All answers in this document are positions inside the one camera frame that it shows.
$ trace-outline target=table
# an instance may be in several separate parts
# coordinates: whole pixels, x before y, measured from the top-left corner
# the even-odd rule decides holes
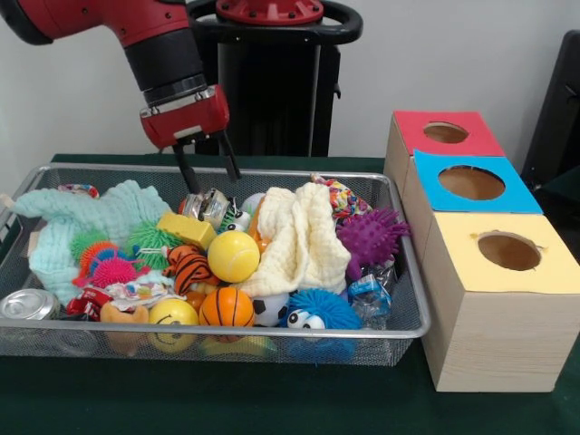
[[[220,159],[191,158],[195,166]],[[55,161],[173,165],[172,156]],[[239,158],[242,168],[382,172],[382,159]],[[395,368],[0,358],[2,432],[580,433],[580,344],[550,394],[437,393],[420,341]]]

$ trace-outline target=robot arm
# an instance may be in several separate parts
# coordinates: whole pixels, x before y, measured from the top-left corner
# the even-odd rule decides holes
[[[230,178],[239,178],[225,134],[226,97],[219,85],[206,83],[185,0],[0,0],[0,15],[35,45],[109,27],[147,102],[140,113],[143,129],[159,149],[174,147],[189,190],[198,193],[199,187],[183,146],[209,136],[224,148]]]

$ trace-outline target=purple spiky ball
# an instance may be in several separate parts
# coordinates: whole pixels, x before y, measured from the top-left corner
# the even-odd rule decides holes
[[[397,222],[398,216],[398,212],[384,208],[349,217],[336,228],[336,235],[351,253],[346,274],[352,280],[361,279],[362,266],[394,260],[394,254],[399,252],[399,237],[409,234],[409,225]]]

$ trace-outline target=cardboard box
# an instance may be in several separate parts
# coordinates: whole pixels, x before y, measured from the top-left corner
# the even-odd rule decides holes
[[[505,157],[441,156],[416,150],[402,203],[422,262],[433,212],[542,214]]]
[[[384,173],[403,197],[415,150],[456,156],[503,156],[493,133],[474,111],[396,111],[391,118]]]
[[[580,266],[547,219],[434,214],[423,337],[439,392],[550,392],[580,329]]]

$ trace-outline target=light blue towel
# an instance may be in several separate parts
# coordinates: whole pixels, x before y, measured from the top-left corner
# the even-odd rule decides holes
[[[138,224],[159,221],[169,205],[155,188],[141,189],[137,182],[128,180],[110,188],[100,199],[56,189],[33,190],[22,195],[11,209],[48,223],[30,256],[30,269],[44,288],[66,305],[80,292],[72,283],[79,274],[69,248],[75,234],[96,228],[122,247]]]

